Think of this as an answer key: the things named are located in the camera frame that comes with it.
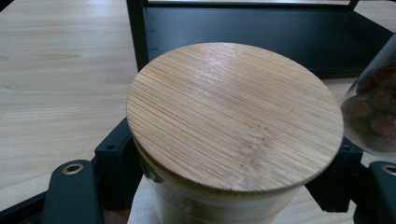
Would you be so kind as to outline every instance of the black metal stand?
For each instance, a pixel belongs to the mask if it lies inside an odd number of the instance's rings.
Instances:
[[[165,52],[204,42],[282,54],[320,78],[356,77],[392,32],[349,5],[127,0],[138,70]]]

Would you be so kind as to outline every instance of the light wood tabletop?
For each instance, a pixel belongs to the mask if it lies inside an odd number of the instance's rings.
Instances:
[[[396,3],[356,11],[396,31]],[[0,13],[0,211],[45,191],[59,165],[93,157],[126,116],[136,74],[124,0],[15,0]],[[324,83],[340,99],[353,80]],[[158,223],[153,205],[143,179],[130,223]],[[353,211],[323,213],[302,188],[275,223],[353,223]]]

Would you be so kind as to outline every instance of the black frame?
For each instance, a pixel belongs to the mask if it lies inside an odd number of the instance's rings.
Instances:
[[[139,71],[171,49],[200,42],[235,42],[280,53],[320,78],[357,77],[392,36],[389,30],[355,12],[358,3],[359,0],[351,0],[348,5],[127,0]],[[266,21],[268,13],[280,21]],[[315,22],[324,25],[312,26],[306,34],[289,32],[288,36],[279,38],[282,29],[290,30],[291,25],[282,21],[290,13],[299,20],[296,22],[300,26],[298,29],[306,29],[307,24]],[[243,21],[242,27],[230,27],[222,20],[230,14],[240,15],[238,20]],[[258,29],[262,27],[270,33]],[[204,29],[203,35],[196,32],[201,29]],[[182,43],[172,40],[178,38],[183,39],[179,41]],[[312,43],[308,43],[309,40],[298,46],[299,41],[308,38]],[[290,39],[295,39],[294,46],[288,44]]]

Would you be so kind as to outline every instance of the wooden lid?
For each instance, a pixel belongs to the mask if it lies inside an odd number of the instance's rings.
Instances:
[[[339,106],[315,75],[229,43],[187,46],[149,63],[131,86],[127,118],[160,173],[232,195],[307,183],[343,137]]]

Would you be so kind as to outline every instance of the black plastic bracket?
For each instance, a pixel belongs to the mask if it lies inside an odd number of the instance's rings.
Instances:
[[[103,223],[90,161],[70,161],[52,173],[42,224]]]
[[[305,185],[326,212],[347,212],[351,198],[351,174],[359,171],[363,150],[346,138],[330,166]]]
[[[96,148],[95,162],[105,208],[131,209],[143,170],[126,118]]]

